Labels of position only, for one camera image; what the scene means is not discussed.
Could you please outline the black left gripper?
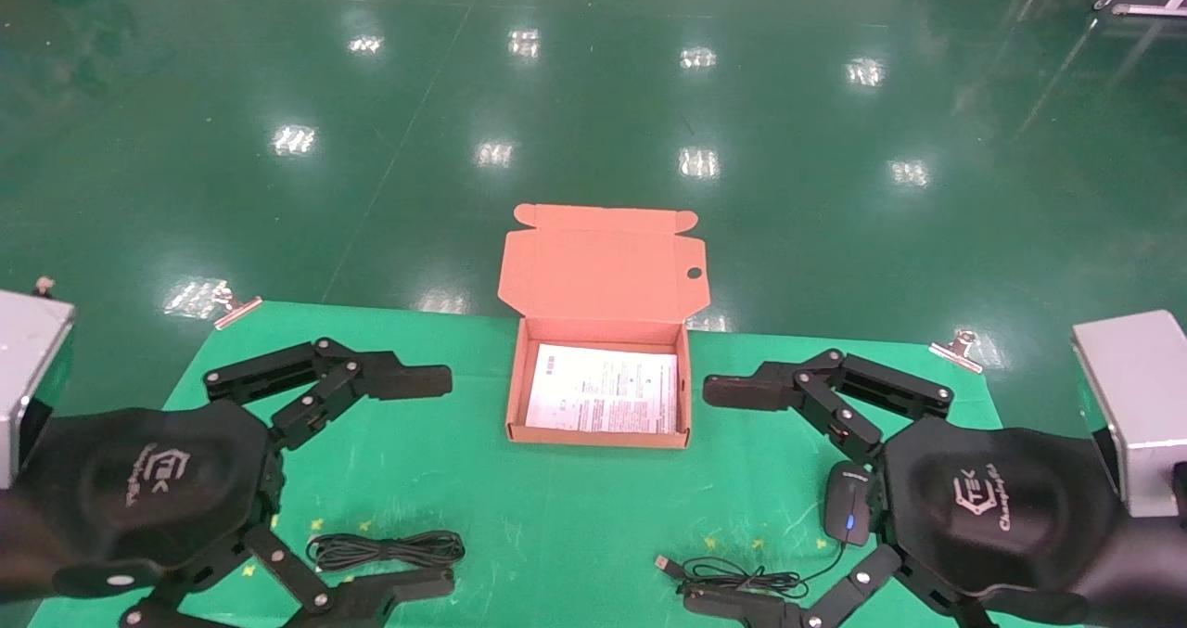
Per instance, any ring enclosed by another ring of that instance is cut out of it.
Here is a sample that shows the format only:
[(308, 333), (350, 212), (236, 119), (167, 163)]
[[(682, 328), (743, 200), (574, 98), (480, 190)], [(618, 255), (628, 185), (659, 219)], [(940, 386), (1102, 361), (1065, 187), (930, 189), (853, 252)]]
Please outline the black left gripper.
[(249, 559), (283, 457), (240, 405), (56, 417), (1, 500), (4, 601), (203, 594)]

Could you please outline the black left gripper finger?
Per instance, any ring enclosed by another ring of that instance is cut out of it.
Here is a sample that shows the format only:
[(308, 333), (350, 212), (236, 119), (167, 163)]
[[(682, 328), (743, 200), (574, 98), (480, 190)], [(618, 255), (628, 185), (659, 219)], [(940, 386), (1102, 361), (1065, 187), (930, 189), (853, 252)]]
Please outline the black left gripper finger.
[(404, 364), (393, 351), (356, 351), (331, 338), (307, 341), (216, 367), (204, 376), (209, 400), (247, 405), (301, 388), (271, 419), (273, 446), (294, 451), (353, 404), (444, 397), (453, 391), (446, 364)]
[(287, 627), (383, 627), (400, 604), (453, 594), (453, 569), (421, 566), (410, 571), (356, 577), (326, 585), (269, 526), (236, 529), (186, 527), (179, 535), (152, 529), (121, 539), (123, 571), (137, 566), (147, 596), (121, 616), (123, 627), (218, 627), (218, 621), (182, 613), (190, 594), (215, 584), (254, 558), (288, 590), (297, 610)]

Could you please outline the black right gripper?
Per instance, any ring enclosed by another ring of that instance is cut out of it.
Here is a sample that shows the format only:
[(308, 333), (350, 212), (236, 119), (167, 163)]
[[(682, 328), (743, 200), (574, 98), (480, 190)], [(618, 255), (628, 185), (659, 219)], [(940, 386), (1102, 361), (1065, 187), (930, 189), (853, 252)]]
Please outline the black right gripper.
[(895, 578), (935, 613), (1153, 623), (1140, 544), (1093, 442), (929, 417), (887, 439), (880, 475)]

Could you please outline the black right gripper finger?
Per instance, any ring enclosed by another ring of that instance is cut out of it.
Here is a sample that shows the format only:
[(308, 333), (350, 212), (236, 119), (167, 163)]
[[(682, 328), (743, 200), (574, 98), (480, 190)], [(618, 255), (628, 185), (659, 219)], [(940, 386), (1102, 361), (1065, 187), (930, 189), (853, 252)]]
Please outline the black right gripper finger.
[(724, 558), (683, 563), (683, 605), (692, 614), (721, 617), (742, 627), (844, 627), (886, 586), (896, 583), (923, 607), (958, 627), (991, 627), (985, 597), (992, 589), (971, 566), (929, 569), (902, 548), (878, 546), (812, 603), (800, 590), (817, 576), (763, 566), (747, 570)]
[(742, 411), (793, 411), (818, 430), (848, 459), (880, 464), (886, 449), (881, 430), (849, 400), (874, 405), (910, 421), (946, 419), (954, 392), (941, 383), (903, 373), (839, 349), (800, 363), (764, 361), (750, 376), (707, 375), (705, 402)]

